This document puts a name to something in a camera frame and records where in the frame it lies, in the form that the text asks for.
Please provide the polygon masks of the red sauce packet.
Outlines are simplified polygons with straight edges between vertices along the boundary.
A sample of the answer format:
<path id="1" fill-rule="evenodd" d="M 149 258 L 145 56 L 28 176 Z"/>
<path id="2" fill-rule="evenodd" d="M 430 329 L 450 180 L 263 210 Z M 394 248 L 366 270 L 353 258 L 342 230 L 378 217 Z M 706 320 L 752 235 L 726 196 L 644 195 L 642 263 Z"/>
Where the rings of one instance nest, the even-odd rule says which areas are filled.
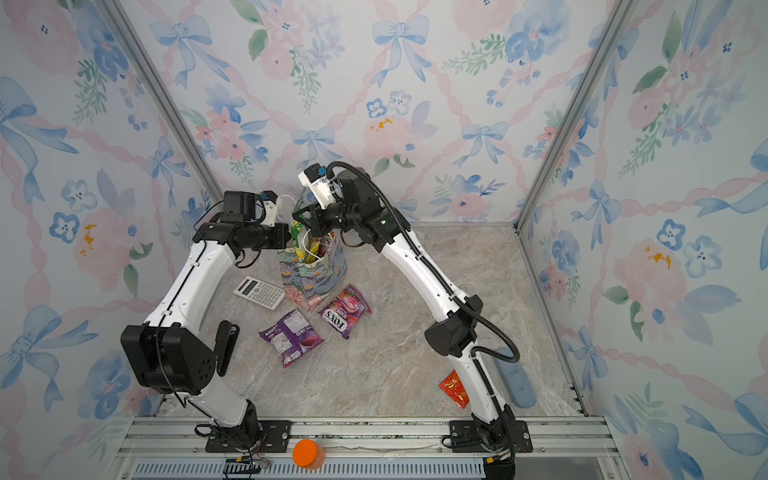
<path id="1" fill-rule="evenodd" d="M 469 395 L 456 371 L 446 376 L 439 387 L 462 410 L 469 405 Z"/>

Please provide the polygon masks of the purple snack packet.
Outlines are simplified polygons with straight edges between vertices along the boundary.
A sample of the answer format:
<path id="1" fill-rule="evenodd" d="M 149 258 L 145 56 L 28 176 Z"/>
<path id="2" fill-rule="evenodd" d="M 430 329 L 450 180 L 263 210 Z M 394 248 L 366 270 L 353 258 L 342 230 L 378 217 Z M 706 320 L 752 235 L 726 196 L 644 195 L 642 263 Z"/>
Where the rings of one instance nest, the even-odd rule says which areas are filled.
<path id="1" fill-rule="evenodd" d="M 288 312 L 259 335 L 278 352 L 283 368 L 288 368 L 324 343 L 324 339 L 298 309 Z"/>

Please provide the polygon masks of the green Fox's candy bag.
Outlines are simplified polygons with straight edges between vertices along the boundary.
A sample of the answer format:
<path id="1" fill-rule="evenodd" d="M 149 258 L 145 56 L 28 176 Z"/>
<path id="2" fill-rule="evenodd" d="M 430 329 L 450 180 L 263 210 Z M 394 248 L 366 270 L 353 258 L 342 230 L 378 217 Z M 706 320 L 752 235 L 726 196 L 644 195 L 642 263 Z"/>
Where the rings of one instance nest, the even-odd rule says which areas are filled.
<path id="1" fill-rule="evenodd" d="M 293 219 L 291 235 L 294 240 L 294 251 L 299 262 L 311 264 L 321 258 L 320 247 L 322 240 L 315 237 L 308 227 Z"/>

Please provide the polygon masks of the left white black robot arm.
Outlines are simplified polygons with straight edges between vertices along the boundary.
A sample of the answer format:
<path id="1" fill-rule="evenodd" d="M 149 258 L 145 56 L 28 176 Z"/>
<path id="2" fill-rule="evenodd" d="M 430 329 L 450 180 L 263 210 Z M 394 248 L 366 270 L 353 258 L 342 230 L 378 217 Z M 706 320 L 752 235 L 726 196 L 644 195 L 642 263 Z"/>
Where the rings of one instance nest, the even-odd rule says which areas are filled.
<path id="1" fill-rule="evenodd" d="M 141 385 L 203 413 L 209 419 L 205 435 L 240 451 L 255 448 L 263 438 L 256 408 L 224 382 L 217 372 L 221 356 L 199 338 L 200 328 L 223 275 L 244 251 L 283 250 L 290 239 L 285 223 L 202 224 L 160 304 L 120 336 Z"/>

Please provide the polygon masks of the magenta Fox's candy bag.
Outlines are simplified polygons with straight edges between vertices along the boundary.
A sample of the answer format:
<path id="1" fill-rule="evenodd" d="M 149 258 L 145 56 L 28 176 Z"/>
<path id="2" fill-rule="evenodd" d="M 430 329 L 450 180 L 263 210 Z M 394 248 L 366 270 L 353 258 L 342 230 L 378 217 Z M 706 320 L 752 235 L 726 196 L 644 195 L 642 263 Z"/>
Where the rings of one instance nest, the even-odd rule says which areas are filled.
<path id="1" fill-rule="evenodd" d="M 349 284 L 320 311 L 320 316 L 344 339 L 348 339 L 362 316 L 371 313 L 372 310 L 361 292 Z"/>

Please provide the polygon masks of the floral paper gift bag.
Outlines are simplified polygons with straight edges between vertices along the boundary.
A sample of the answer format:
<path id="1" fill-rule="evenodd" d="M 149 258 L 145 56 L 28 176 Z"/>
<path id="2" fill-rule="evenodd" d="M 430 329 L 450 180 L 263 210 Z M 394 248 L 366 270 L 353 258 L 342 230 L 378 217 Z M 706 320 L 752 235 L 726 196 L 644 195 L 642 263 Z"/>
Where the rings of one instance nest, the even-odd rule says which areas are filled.
<path id="1" fill-rule="evenodd" d="M 314 263 L 304 264 L 297 260 L 292 235 L 289 246 L 277 254 L 286 297 L 307 311 L 321 307 L 346 273 L 343 244 L 337 233 L 330 233 L 335 234 L 335 244 Z"/>

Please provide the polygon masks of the orange Fox's candy bag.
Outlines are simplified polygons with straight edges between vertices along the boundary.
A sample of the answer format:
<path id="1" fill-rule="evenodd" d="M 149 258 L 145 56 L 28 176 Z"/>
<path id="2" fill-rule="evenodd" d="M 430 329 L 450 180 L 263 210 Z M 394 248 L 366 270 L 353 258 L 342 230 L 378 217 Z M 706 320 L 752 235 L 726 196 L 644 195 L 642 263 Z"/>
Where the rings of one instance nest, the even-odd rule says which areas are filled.
<path id="1" fill-rule="evenodd" d="M 317 256 L 323 258 L 335 244 L 336 238 L 334 233 L 328 233 L 319 240 L 319 247 L 317 250 Z"/>

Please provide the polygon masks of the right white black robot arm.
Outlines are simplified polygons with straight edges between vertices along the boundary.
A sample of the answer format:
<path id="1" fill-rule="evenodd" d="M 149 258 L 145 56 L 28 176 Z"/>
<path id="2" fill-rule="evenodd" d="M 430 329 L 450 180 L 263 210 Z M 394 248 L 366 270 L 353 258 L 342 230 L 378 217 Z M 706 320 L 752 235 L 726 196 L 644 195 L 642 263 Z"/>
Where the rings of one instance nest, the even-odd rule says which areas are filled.
<path id="1" fill-rule="evenodd" d="M 496 388 L 482 360 L 484 355 L 508 363 L 520 360 L 512 339 L 482 315 L 482 300 L 455 286 L 432 262 L 400 212 L 376 205 L 366 213 L 361 203 L 311 204 L 293 219 L 320 236 L 332 230 L 354 231 L 395 265 L 427 304 L 434 322 L 425 331 L 430 347 L 447 358 L 469 396 L 479 443 L 489 452 L 512 453 L 511 407 Z"/>

